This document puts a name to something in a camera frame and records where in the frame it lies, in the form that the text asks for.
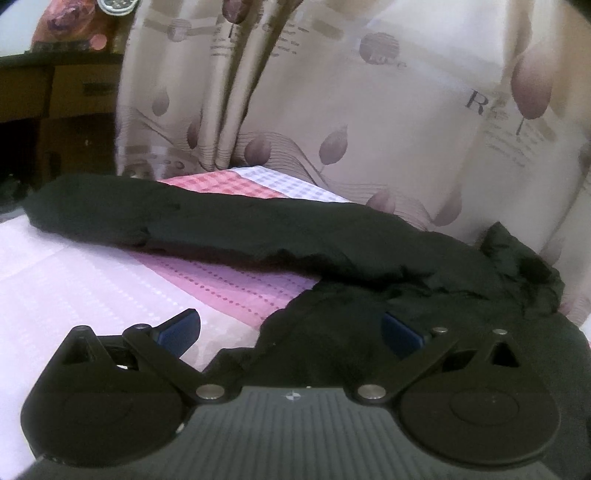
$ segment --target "desk drawer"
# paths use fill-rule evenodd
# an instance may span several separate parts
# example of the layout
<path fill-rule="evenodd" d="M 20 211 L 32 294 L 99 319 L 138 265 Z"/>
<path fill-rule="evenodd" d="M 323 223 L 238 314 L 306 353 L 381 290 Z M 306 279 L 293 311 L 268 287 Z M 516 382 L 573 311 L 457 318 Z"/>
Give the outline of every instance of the desk drawer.
<path fill-rule="evenodd" d="M 49 94 L 50 70 L 0 69 L 0 122 L 41 117 Z"/>
<path fill-rule="evenodd" d="M 64 65 L 53 76 L 49 118 L 115 111 L 121 65 Z"/>

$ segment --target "curtain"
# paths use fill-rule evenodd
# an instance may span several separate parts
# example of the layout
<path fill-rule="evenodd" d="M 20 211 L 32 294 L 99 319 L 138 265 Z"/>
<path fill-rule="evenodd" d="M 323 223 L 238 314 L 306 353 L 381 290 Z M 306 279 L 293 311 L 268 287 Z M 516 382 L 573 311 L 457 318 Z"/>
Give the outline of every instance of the curtain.
<path fill-rule="evenodd" d="M 554 265 L 591 338 L 591 24 L 562 0 L 143 0 L 118 173 L 264 165 Z"/>

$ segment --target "red checkered pattern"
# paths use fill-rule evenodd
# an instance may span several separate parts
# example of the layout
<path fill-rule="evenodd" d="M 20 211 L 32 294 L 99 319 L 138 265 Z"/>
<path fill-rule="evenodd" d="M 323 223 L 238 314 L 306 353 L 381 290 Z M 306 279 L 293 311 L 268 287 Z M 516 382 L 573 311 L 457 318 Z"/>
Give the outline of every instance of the red checkered pattern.
<path fill-rule="evenodd" d="M 245 195 L 247 197 L 258 197 L 263 199 L 287 197 L 287 195 L 284 195 L 283 193 L 259 185 L 258 183 L 245 179 L 238 173 L 229 170 L 175 177 L 162 180 L 162 182 L 193 192 L 225 193 L 228 195 Z"/>

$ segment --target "bedsheet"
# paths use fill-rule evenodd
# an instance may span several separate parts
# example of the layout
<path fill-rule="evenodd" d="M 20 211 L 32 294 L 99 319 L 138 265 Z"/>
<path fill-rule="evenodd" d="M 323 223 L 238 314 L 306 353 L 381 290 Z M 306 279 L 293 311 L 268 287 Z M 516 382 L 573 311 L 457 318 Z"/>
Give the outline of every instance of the bedsheet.
<path fill-rule="evenodd" d="M 167 183 L 201 192 L 346 201 L 264 167 Z M 316 280 L 78 244 L 40 232 L 26 216 L 1 224 L 0 479 L 14 478 L 34 459 L 20 428 L 20 409 L 73 326 L 116 335 L 134 323 L 157 325 L 195 308 L 201 335 L 182 359 L 203 369 L 220 348 L 254 345 L 264 318 Z"/>

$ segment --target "crumpled black fabric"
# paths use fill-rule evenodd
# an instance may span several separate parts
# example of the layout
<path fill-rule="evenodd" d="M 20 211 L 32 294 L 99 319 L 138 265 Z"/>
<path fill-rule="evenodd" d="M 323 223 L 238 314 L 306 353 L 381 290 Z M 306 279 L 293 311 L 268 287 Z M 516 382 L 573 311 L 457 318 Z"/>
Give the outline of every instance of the crumpled black fabric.
<path fill-rule="evenodd" d="M 506 328 L 561 410 L 544 463 L 564 479 L 591 476 L 589 345 L 557 313 L 558 272 L 500 223 L 476 249 L 360 205 L 201 194 L 93 175 L 61 177 L 24 209 L 36 227 L 78 241 L 323 276 L 263 323 L 254 348 L 220 351 L 205 371 L 211 382 L 358 385 L 397 361 L 381 338 L 386 310 L 466 339 Z"/>

